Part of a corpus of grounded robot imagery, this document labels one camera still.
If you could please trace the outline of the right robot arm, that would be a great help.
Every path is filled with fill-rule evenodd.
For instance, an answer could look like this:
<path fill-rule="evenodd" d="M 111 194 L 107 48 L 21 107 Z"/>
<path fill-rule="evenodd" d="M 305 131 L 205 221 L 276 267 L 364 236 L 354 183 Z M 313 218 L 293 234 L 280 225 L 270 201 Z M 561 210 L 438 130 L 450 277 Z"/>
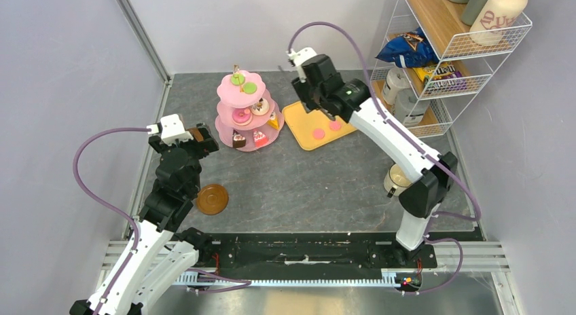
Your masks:
<path fill-rule="evenodd" d="M 340 117 L 368 136 L 398 165 L 410 186 L 400 194 L 403 218 L 392 248 L 393 261 L 408 267 L 419 258 L 431 219 L 449 188 L 442 166 L 456 158 L 440 154 L 404 128 L 375 97 L 372 87 L 360 79 L 344 81 L 325 54 L 306 48 L 290 52 L 288 59 L 298 76 L 291 82 L 308 112 L 320 111 L 326 117 Z"/>

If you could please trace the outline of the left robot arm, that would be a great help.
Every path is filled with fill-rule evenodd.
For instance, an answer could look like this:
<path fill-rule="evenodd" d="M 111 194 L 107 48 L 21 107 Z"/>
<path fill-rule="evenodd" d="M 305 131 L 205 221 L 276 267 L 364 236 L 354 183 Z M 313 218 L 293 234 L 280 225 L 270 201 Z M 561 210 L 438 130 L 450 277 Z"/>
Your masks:
<path fill-rule="evenodd" d="M 91 136 L 73 158 L 73 174 L 80 188 L 124 217 L 132 235 L 105 281 L 88 299 L 75 301 L 70 314 L 149 314 L 187 268 L 205 266 L 213 258 L 207 235 L 194 228 L 177 231 L 200 192 L 200 160 L 219 149 L 209 126 L 199 123 L 185 128 L 175 119 L 138 129 L 149 135 L 148 143 L 161 161 L 154 187 L 136 219 L 90 191 L 78 170 L 79 158 L 91 142 L 123 131 L 114 128 Z"/>

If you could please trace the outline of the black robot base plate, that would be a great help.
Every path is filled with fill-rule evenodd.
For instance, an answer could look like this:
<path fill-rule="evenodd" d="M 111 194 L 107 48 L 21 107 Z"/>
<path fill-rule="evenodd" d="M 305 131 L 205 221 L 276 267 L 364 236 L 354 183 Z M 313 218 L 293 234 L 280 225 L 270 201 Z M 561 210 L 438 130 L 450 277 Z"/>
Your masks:
<path fill-rule="evenodd" d="M 243 280 L 355 280 L 438 262 L 430 244 L 404 251 L 391 232 L 213 233 L 195 266 Z"/>

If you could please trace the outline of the chocolate cake slice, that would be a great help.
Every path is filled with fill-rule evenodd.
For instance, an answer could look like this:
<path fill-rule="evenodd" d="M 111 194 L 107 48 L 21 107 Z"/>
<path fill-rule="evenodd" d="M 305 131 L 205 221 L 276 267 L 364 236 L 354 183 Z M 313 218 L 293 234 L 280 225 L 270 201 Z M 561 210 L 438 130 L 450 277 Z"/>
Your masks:
<path fill-rule="evenodd" d="M 247 139 L 240 132 L 233 130 L 232 133 L 232 147 L 234 149 L 240 149 L 245 147 L 247 144 Z"/>

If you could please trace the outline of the pink frosted donut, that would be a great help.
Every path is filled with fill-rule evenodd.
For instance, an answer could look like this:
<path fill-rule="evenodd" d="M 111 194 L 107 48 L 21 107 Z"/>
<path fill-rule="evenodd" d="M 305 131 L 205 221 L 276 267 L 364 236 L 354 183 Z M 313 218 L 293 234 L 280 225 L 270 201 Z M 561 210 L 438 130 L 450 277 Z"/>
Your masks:
<path fill-rule="evenodd" d="M 246 126 L 250 124 L 253 119 L 253 114 L 249 107 L 244 109 L 234 109 L 232 112 L 232 121 L 239 126 Z"/>

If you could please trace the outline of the red strawberry cake slice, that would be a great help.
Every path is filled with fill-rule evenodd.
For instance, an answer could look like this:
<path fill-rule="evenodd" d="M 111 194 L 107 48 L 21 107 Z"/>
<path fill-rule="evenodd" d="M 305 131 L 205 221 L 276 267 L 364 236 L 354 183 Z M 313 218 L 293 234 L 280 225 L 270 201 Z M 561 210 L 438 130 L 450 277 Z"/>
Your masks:
<path fill-rule="evenodd" d="M 254 129 L 253 142 L 257 149 L 264 147 L 268 144 L 268 137 L 260 130 Z"/>

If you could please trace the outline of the white chocolate-drizzle donut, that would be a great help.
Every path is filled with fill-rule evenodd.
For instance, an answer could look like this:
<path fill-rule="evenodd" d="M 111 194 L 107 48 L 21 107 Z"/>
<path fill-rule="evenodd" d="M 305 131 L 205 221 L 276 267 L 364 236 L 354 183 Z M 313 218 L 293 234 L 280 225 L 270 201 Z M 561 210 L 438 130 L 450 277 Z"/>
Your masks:
<path fill-rule="evenodd" d="M 260 98 L 257 103 L 250 106 L 250 110 L 255 116 L 265 115 L 270 110 L 270 103 L 267 99 Z"/>

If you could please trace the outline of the yellow cake slice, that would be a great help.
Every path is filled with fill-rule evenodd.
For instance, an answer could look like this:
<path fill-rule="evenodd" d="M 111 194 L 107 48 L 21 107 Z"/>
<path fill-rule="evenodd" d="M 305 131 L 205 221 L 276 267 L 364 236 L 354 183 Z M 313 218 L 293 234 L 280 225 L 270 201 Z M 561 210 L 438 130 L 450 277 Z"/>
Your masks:
<path fill-rule="evenodd" d="M 275 130 L 280 130 L 280 122 L 276 112 L 271 112 L 267 124 Z"/>

